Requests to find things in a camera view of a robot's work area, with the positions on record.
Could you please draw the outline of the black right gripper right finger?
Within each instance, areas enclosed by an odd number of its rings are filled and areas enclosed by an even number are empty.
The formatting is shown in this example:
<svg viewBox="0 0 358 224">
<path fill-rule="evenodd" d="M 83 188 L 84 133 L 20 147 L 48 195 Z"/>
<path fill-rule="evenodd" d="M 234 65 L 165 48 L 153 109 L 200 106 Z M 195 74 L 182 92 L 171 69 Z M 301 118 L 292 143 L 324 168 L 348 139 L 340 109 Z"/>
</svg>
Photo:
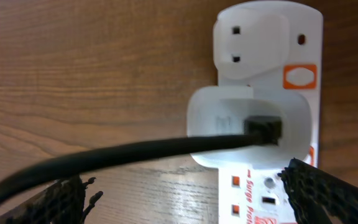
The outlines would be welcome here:
<svg viewBox="0 0 358 224">
<path fill-rule="evenodd" d="M 278 176 L 297 223 L 358 224 L 358 187 L 295 158 Z"/>
</svg>

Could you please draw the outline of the white USB charger adapter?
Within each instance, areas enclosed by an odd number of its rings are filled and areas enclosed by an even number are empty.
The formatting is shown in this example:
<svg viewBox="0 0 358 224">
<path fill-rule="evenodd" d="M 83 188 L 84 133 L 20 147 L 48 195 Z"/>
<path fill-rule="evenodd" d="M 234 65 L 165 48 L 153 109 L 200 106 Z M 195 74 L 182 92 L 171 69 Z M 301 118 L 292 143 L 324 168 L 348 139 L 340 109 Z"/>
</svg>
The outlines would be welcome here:
<svg viewBox="0 0 358 224">
<path fill-rule="evenodd" d="M 281 169 L 293 158 L 305 159 L 312 136 L 306 98 L 293 91 L 248 86 L 208 86 L 190 98 L 189 136 L 256 133 L 263 134 L 268 144 L 194 153 L 192 157 L 202 166 L 218 169 L 239 164 Z"/>
</svg>

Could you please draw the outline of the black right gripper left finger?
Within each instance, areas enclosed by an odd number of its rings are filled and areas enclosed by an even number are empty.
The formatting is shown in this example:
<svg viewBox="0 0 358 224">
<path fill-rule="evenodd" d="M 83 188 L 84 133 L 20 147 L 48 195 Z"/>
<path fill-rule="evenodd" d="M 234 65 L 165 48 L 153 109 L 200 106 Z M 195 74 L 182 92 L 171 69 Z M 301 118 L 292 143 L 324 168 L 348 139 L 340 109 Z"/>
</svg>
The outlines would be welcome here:
<svg viewBox="0 0 358 224">
<path fill-rule="evenodd" d="M 30 199 L 0 215 L 0 224 L 84 224 L 86 217 L 103 196 L 99 191 L 85 205 L 86 190 L 95 178 L 83 182 L 76 175 L 57 180 Z"/>
</svg>

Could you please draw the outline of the white power strip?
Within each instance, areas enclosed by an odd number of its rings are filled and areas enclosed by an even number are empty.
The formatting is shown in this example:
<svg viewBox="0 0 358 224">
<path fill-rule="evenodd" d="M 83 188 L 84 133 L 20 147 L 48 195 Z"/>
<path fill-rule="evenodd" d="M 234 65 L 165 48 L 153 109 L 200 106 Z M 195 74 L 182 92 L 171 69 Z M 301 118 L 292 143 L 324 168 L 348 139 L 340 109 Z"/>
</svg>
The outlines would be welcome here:
<svg viewBox="0 0 358 224">
<path fill-rule="evenodd" d="M 292 159 L 318 165 L 323 15 L 291 1 L 249 1 L 218 14 L 218 83 L 188 104 L 187 135 L 243 134 L 276 118 L 273 146 L 194 154 L 219 176 L 219 223 L 295 223 L 280 173 Z"/>
</svg>

